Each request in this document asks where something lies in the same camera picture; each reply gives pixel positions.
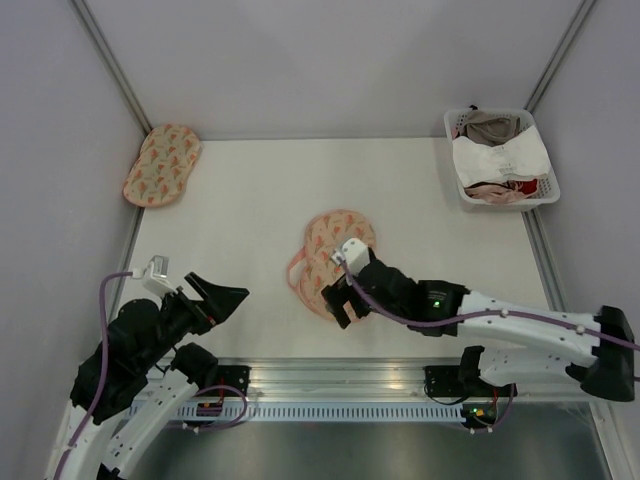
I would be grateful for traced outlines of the floral mesh laundry bag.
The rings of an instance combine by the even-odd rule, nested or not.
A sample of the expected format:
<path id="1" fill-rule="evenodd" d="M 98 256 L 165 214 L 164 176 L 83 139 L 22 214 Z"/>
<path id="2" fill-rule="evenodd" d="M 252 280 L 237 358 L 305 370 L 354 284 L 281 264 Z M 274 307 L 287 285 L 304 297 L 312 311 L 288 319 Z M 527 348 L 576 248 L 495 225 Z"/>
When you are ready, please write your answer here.
<path id="1" fill-rule="evenodd" d="M 376 247 L 372 224 L 360 212 L 337 209 L 314 217 L 306 226 L 303 245 L 289 262 L 286 281 L 303 305 L 314 314 L 334 320 L 327 310 L 322 290 L 343 274 L 332 260 L 335 249 L 355 237 Z"/>

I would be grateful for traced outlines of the white bra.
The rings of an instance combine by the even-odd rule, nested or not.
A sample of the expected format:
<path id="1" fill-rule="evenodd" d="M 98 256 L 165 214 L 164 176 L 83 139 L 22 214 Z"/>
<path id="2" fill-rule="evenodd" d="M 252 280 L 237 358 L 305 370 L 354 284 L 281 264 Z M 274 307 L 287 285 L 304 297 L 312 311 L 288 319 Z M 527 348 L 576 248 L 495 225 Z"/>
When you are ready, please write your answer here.
<path id="1" fill-rule="evenodd" d="M 464 188 L 478 183 L 504 183 L 546 178 L 552 166 L 535 125 L 504 145 L 489 147 L 459 137 L 452 142 L 452 157 Z"/>

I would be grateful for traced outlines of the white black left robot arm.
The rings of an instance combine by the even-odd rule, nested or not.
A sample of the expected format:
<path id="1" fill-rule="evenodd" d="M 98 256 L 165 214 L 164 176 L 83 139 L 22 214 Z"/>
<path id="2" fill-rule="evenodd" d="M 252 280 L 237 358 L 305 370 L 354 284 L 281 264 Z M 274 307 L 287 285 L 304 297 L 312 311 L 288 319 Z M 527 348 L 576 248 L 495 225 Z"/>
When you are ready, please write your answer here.
<path id="1" fill-rule="evenodd" d="M 248 290 L 189 273 L 185 279 L 199 295 L 193 300 L 152 267 L 123 275 L 141 281 L 158 299 L 134 299 L 114 320 L 100 317 L 101 342 L 78 368 L 50 479 L 128 478 L 178 408 L 193 397 L 230 393 L 240 399 L 241 409 L 225 423 L 183 422 L 182 428 L 192 432 L 231 428 L 248 412 L 245 389 L 221 382 L 218 359 L 182 342 L 188 334 L 203 335 L 225 322 Z"/>

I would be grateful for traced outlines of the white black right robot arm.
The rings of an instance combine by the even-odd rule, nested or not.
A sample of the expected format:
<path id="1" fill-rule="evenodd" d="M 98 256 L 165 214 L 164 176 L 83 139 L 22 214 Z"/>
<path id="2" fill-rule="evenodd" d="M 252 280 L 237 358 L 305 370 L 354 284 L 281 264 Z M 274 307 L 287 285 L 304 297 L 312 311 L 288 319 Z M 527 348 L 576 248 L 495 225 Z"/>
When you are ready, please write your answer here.
<path id="1" fill-rule="evenodd" d="M 602 306 L 595 314 L 519 307 L 463 285 L 415 281 L 385 265 L 352 238 L 334 250 L 342 274 L 322 291 L 342 328 L 348 311 L 362 319 L 376 313 L 424 336 L 487 338 L 509 351 L 468 346 L 456 371 L 459 388 L 478 395 L 490 385 L 551 383 L 568 379 L 586 394 L 613 402 L 635 399 L 639 346 L 624 312 Z"/>

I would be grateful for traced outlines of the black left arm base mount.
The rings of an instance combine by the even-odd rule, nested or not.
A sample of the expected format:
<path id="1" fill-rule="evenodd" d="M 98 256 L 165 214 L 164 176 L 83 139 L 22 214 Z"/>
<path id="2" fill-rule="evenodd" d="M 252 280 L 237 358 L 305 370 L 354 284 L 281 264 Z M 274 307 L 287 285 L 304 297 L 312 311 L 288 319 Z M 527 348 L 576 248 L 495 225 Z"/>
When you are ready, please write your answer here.
<path id="1" fill-rule="evenodd" d="M 251 367 L 248 365 L 219 365 L 216 375 L 207 380 L 206 387 L 229 386 L 247 394 L 250 384 Z"/>

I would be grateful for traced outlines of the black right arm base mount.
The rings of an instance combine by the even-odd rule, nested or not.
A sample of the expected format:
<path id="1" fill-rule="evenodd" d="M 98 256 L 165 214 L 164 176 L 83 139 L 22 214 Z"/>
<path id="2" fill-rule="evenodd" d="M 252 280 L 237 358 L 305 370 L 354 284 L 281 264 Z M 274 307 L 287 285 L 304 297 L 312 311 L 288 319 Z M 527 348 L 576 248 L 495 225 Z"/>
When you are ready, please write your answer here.
<path id="1" fill-rule="evenodd" d="M 471 383 L 463 383 L 459 377 L 459 367 L 455 365 L 430 365 L 423 368 L 424 391 L 436 400 L 469 398 L 482 394 L 482 389 Z"/>

